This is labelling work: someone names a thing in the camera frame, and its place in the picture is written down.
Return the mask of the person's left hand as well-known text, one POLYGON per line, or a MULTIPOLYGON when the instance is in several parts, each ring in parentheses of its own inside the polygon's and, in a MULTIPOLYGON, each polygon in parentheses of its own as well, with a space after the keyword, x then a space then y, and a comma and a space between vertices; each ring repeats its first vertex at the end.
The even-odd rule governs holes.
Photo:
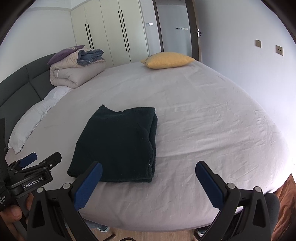
MULTIPOLYGON (((29 193, 29 196, 26 200, 26 209, 30 211, 32 202, 33 202, 33 194, 29 193)), ((17 205, 13 205, 11 207, 6 208, 4 211, 1 211, 1 217, 5 222, 6 226, 12 225, 14 222, 19 221, 23 216, 22 210, 17 205)))

